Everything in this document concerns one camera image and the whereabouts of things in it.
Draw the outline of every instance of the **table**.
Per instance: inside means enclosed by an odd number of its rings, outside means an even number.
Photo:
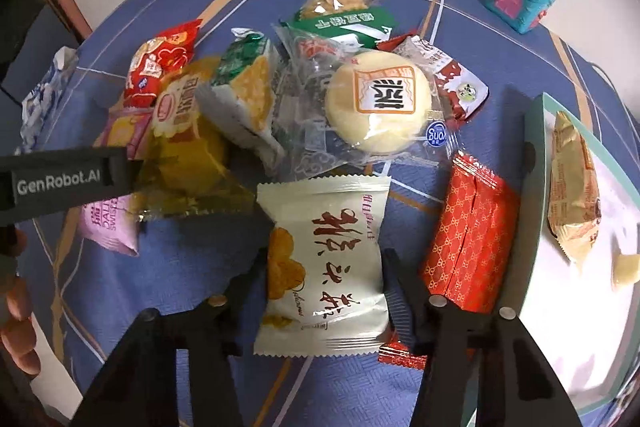
[[[118,99],[132,54],[163,29],[209,18],[196,58],[221,54],[230,29],[245,26],[273,36],[271,24],[305,0],[127,0],[79,49],[79,67],[40,139],[45,150],[91,145]],[[640,187],[638,131],[612,87],[558,36],[540,26],[518,35],[481,0],[382,0],[398,21],[395,34],[421,29],[426,38],[482,79],[489,99],[461,132],[467,150],[515,190],[522,183],[524,113],[542,91],[591,129],[636,187]],[[251,188],[266,181],[257,159],[238,152],[232,169]],[[391,166],[392,190],[380,246],[394,247],[417,266],[433,235],[446,192],[444,170]],[[85,391],[136,314],[189,309],[222,291],[267,243],[262,214],[202,216],[147,223],[140,256],[125,257],[77,237],[77,212],[24,223],[30,236],[20,272],[27,278],[38,321],[56,355]],[[264,287],[249,299],[234,360],[246,425],[402,426],[411,416],[421,373],[378,363],[376,355],[278,359],[250,354],[264,304]],[[178,357],[178,389],[186,395],[186,358]],[[183,399],[180,417],[190,424]]]

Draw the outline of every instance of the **round cake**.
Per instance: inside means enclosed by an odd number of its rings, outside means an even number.
[[[349,145],[376,155],[399,152],[420,133],[431,109],[429,82],[407,58],[369,51],[334,73],[325,112]]]

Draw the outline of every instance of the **blue round logo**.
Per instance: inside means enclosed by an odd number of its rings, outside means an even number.
[[[427,127],[426,138],[432,147],[442,147],[447,141],[447,128],[444,122],[431,122]]]

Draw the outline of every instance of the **crumpled blue and white wrapper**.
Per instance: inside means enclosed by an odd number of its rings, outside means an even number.
[[[22,100],[22,145],[16,154],[33,151],[47,117],[58,106],[77,64],[76,50],[63,46],[54,55],[42,80]]]

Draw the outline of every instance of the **human hand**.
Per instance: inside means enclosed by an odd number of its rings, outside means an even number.
[[[27,246],[27,237],[20,230],[15,231],[17,242],[12,250],[16,257]],[[0,329],[0,339],[15,365],[28,375],[40,372],[40,358],[35,352],[36,332],[31,324],[31,298],[27,285],[21,277],[16,277],[14,285],[6,293],[6,305],[10,318]]]

